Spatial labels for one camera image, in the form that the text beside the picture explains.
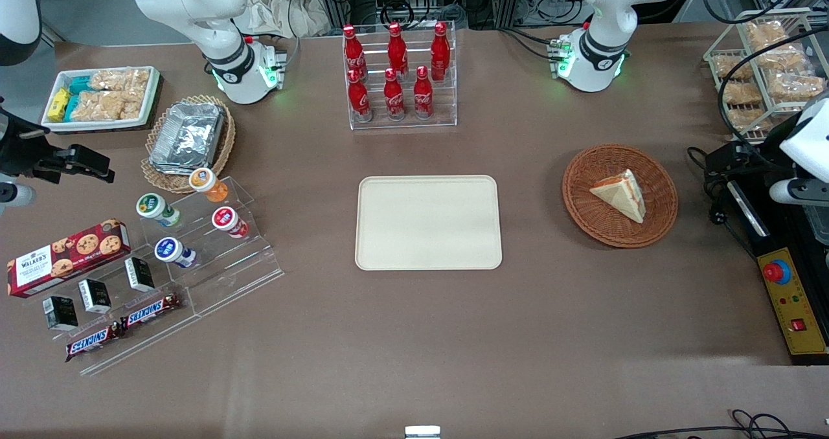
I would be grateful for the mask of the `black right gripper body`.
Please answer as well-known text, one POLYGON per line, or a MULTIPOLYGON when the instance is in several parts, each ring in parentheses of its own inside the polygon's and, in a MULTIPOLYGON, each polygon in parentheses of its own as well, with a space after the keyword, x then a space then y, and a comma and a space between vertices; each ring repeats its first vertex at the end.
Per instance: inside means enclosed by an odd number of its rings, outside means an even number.
POLYGON ((11 177, 26 177, 26 170, 34 166, 60 170, 55 147, 45 138, 49 132, 39 124, 31 123, 6 109, 1 109, 2 140, 1 170, 11 177))

